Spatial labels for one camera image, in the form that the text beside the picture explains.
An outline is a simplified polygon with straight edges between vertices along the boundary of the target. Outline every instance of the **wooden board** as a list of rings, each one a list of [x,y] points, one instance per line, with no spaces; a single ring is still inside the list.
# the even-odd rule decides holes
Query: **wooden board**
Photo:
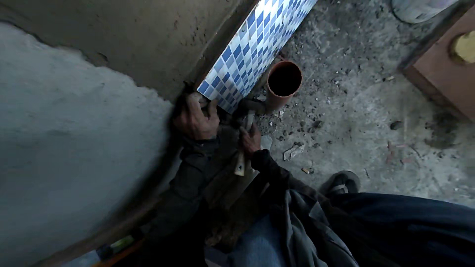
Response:
[[[475,30],[475,5],[459,11],[403,69],[406,78],[454,115],[475,121],[475,64],[450,58],[454,38]]]

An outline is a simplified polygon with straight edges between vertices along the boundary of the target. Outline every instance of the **ceramic tile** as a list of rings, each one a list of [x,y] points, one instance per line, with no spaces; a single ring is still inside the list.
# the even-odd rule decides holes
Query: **ceramic tile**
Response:
[[[233,113],[317,0],[260,0],[235,33],[198,92]]]

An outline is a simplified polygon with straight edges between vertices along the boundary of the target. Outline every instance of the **trowel handle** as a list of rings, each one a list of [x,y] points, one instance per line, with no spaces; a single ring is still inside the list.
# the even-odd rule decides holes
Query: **trowel handle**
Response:
[[[246,131],[249,132],[251,129],[252,123],[254,122],[254,114],[255,111],[250,110],[246,117]],[[234,174],[239,176],[244,176],[246,173],[246,159],[244,157],[244,151],[242,149],[239,150],[239,154],[237,155],[237,163],[236,168],[234,169]]]

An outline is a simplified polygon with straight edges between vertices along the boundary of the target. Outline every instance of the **dark sleeve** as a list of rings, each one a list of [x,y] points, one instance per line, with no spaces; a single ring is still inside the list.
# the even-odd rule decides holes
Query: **dark sleeve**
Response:
[[[271,186],[279,190],[287,190],[289,188],[289,181],[293,179],[292,174],[288,170],[280,167],[274,161],[267,149],[254,152],[251,166],[266,177]]]
[[[197,212],[203,200],[202,191],[210,181],[207,165],[218,146],[219,139],[200,142],[184,139],[180,168],[170,183],[170,189],[160,195],[156,216],[146,235],[140,266],[147,266],[153,259],[160,259],[155,264],[163,264],[166,259],[177,263],[186,259],[177,257],[179,254],[189,255],[188,258],[202,254],[204,232],[200,232],[201,220]]]

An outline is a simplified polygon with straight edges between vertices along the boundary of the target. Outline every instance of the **gray wall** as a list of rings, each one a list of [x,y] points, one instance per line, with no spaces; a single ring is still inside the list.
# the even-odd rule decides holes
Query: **gray wall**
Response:
[[[0,24],[0,266],[87,238],[134,194],[173,108],[128,76]]]
[[[183,82],[206,71],[252,5],[0,0],[0,21],[18,27],[0,25],[0,266],[63,250],[134,207],[137,192],[165,187],[179,163],[162,156]],[[144,183],[159,162],[161,183]]]

